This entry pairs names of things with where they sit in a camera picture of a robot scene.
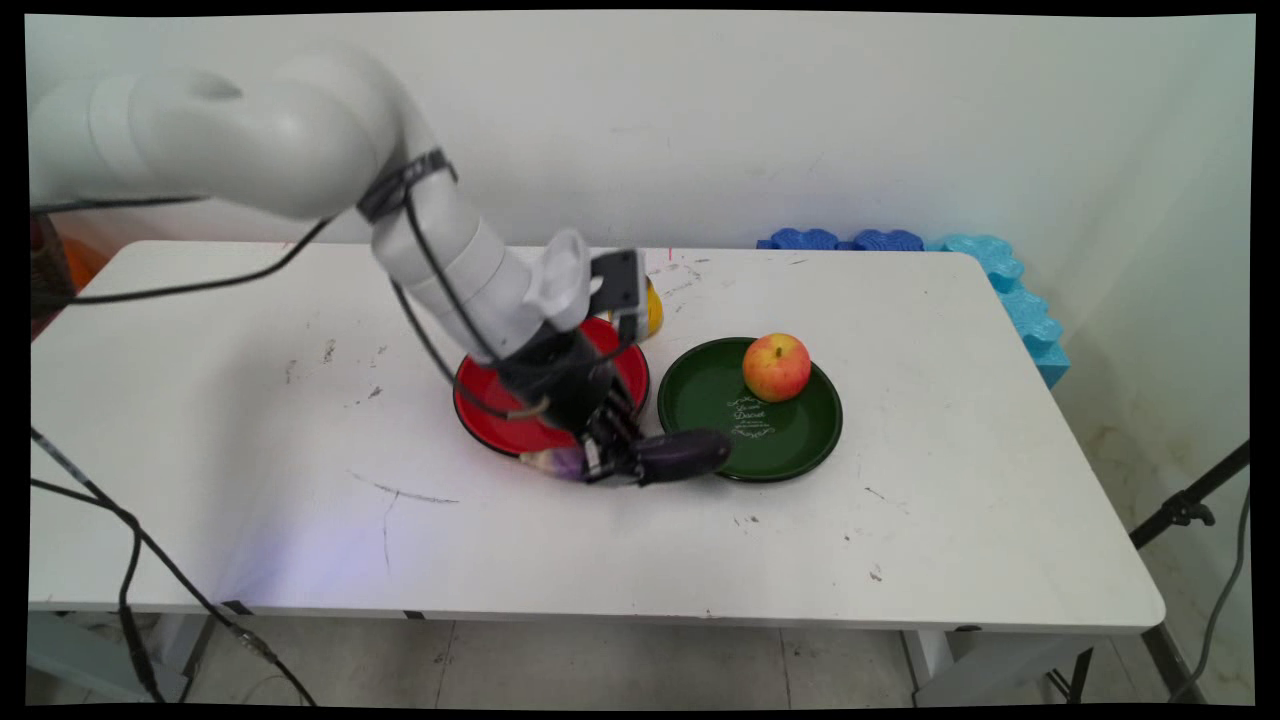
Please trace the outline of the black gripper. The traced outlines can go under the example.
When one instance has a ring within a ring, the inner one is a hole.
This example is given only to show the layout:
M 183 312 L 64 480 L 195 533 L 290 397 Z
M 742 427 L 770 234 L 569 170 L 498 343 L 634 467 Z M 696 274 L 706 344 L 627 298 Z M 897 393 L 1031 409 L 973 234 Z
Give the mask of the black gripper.
M 540 329 L 497 374 L 517 398 L 535 406 L 550 425 L 582 438 L 582 482 L 588 486 L 639 486 L 643 469 L 635 446 L 645 439 L 640 410 L 620 379 L 614 360 L 630 334 L 608 329 L 604 351 L 585 329 Z

